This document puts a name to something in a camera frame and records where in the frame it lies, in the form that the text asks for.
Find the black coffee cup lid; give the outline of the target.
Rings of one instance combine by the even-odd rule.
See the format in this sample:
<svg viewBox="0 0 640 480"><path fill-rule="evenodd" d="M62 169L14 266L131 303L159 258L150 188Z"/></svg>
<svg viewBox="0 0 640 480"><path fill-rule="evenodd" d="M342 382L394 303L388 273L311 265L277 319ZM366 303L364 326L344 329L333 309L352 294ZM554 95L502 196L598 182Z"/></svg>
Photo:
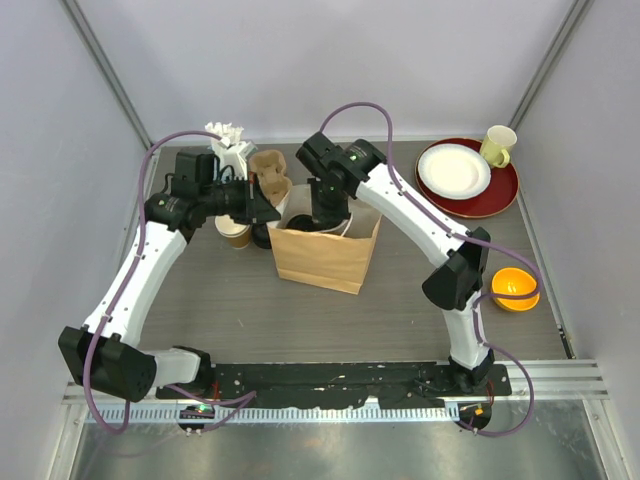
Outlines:
<svg viewBox="0 0 640 480"><path fill-rule="evenodd" d="M311 215L299 214L288 221L286 228L302 232L318 232L323 229L323 226Z"/></svg>

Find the brown paper bag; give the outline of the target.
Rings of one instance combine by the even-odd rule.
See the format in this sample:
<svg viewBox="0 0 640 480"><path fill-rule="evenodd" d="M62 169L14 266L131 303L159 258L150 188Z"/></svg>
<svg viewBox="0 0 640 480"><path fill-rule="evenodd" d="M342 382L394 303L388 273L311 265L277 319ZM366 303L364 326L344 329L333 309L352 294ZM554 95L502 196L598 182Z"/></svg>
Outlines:
<svg viewBox="0 0 640 480"><path fill-rule="evenodd" d="M279 277L357 295L372 259L381 214L359 200L351 200L350 216L333 229L290 229L287 224L295 216L311 213L307 185L292 187L278 210L281 219L268 223L267 228Z"/></svg>

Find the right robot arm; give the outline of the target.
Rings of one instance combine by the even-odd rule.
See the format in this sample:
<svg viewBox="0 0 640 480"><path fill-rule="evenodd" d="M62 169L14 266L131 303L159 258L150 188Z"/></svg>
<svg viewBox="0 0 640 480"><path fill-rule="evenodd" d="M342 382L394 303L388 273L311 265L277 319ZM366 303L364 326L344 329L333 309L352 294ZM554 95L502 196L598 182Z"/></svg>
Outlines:
<svg viewBox="0 0 640 480"><path fill-rule="evenodd" d="M347 147L317 132L297 150L310 173L312 215L321 223L346 218L348 199L374 208L412 240L434 266L423 282L426 298L443 312L450 339L449 365L455 390L483 388L494 363L482 337L476 304L488 258L488 232L474 231L437 211L403 180L384 153L358 139Z"/></svg>

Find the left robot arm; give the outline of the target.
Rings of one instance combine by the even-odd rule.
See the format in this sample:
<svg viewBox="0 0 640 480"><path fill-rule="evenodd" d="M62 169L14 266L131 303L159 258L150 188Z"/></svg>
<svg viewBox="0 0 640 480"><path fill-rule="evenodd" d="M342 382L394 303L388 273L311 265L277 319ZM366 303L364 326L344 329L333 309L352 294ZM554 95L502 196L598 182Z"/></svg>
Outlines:
<svg viewBox="0 0 640 480"><path fill-rule="evenodd" d="M168 271L207 218L227 215L252 225L281 217L257 173L221 181L214 175L216 162L204 150L177 154L164 189L144 202L141 227L107 294L81 327L60 334L58 346L76 384L129 402L167 384L178 384L193 399L211 391L208 354L187 347L145 353L137 346Z"/></svg>

